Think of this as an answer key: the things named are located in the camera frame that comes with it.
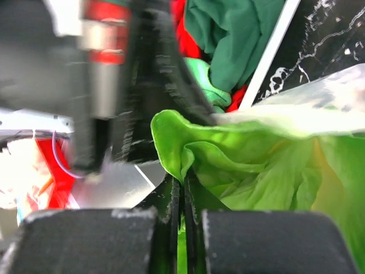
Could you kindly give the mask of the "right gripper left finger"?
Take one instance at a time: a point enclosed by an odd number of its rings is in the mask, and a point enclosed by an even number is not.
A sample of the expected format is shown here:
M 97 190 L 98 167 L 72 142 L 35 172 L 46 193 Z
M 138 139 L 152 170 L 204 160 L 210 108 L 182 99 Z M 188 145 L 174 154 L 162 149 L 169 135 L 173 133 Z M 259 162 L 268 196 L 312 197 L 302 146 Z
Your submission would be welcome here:
M 177 272 L 177 235 L 180 225 L 180 183 L 166 174 L 163 181 L 139 203 L 142 209 L 155 208 L 149 273 Z

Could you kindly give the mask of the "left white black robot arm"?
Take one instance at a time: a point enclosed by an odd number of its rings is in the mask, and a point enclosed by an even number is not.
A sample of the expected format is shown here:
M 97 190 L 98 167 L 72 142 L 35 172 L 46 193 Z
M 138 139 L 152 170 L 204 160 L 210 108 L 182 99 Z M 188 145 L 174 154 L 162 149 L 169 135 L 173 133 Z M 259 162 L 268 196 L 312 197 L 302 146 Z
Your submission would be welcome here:
M 157 159 L 162 110 L 212 126 L 168 1 L 2 1 L 1 130 L 71 134 L 74 166 Z

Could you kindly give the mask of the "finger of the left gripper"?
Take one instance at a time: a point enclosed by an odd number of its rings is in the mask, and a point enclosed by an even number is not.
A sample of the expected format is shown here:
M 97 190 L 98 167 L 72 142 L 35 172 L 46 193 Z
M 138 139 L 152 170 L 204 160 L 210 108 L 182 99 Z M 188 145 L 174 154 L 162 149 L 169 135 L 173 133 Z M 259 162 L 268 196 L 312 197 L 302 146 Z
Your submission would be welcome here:
M 130 47 L 121 73 L 119 115 L 112 121 L 116 162 L 157 160 L 150 123 L 162 110 L 176 110 L 190 122 L 212 126 L 213 107 L 178 51 L 170 13 L 146 8 L 132 13 Z

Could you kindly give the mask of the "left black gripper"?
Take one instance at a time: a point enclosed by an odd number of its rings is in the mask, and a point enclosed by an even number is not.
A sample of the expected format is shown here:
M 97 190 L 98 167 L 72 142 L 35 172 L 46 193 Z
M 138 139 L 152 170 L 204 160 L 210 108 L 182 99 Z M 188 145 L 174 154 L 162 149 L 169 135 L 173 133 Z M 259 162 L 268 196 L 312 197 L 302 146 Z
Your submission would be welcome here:
M 132 1 L 2 1 L 1 107 L 119 115 L 134 13 Z

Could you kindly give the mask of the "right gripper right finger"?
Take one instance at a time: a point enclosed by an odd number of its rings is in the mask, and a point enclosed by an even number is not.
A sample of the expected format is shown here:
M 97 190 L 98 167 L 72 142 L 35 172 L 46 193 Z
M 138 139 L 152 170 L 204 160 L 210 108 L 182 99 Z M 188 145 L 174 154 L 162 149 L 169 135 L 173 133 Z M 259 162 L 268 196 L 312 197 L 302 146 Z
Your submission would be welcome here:
M 184 206 L 187 271 L 189 274 L 206 273 L 202 211 L 227 211 L 228 207 L 200 183 L 192 168 L 184 179 Z

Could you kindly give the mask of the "clear zip top bag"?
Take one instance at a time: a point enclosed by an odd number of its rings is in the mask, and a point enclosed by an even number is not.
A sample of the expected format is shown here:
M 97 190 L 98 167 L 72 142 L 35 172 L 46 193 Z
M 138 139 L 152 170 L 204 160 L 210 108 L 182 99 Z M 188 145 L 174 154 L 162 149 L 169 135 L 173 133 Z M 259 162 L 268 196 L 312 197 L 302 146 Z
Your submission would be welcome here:
M 364 64 L 214 118 L 218 124 L 258 121 L 299 138 L 364 133 Z

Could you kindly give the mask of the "green fake lettuce leaf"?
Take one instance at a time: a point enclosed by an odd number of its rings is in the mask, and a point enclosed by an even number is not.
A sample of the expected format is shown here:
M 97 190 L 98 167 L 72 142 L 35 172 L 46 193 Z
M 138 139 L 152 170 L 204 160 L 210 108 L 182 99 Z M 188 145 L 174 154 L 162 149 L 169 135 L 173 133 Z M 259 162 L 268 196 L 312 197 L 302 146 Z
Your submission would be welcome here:
M 234 210 L 312 210 L 339 226 L 364 271 L 364 133 L 288 135 L 258 121 L 199 126 L 173 110 L 151 131 L 160 163 Z

